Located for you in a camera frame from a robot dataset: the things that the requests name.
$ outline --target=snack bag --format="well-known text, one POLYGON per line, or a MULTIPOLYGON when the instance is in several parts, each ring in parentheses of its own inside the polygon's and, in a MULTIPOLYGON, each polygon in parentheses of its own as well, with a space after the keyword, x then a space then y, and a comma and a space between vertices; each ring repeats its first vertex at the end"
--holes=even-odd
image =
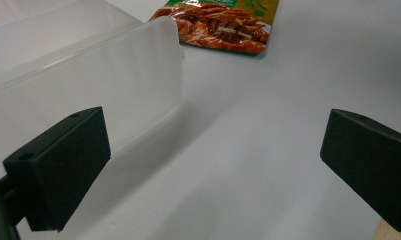
POLYGON ((261 53, 279 0, 169 0, 151 19, 170 16, 179 40, 199 47, 261 53))

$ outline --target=food package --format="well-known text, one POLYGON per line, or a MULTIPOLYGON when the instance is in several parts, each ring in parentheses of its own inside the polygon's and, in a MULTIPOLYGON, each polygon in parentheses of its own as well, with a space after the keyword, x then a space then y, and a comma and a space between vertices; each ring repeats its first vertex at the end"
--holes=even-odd
POLYGON ((153 15, 172 17, 179 40, 198 47, 261 53, 279 0, 169 0, 153 15))

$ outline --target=table surface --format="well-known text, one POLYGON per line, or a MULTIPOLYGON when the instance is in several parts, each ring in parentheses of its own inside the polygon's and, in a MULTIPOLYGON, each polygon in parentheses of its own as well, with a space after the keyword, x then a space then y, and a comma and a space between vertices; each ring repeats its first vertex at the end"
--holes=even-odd
MULTIPOLYGON (((166 1, 109 2, 145 22, 166 1)), ((106 168, 60 234, 22 238, 372 239, 380 217, 319 152, 333 108, 401 132, 401 0, 281 0, 263 54, 183 49, 166 146, 106 168)))

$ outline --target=screw hole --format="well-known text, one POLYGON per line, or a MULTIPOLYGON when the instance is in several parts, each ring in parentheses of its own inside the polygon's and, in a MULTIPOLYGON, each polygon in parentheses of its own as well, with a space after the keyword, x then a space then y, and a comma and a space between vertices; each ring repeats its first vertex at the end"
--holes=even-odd
POLYGON ((26 160, 30 159, 32 156, 34 156, 33 153, 25 153, 25 154, 19 156, 19 160, 26 161, 26 160))

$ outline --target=white surface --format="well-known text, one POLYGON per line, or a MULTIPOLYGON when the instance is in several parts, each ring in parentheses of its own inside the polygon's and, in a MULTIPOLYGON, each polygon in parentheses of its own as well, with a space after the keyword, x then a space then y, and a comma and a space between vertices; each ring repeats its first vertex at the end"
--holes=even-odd
MULTIPOLYGON (((114 1, 142 20, 165 3, 114 1)), ((184 49, 179 127, 116 155, 62 233, 23 239, 372 239, 379 216, 319 151, 331 108, 401 132, 401 0, 281 0, 265 54, 184 49)))

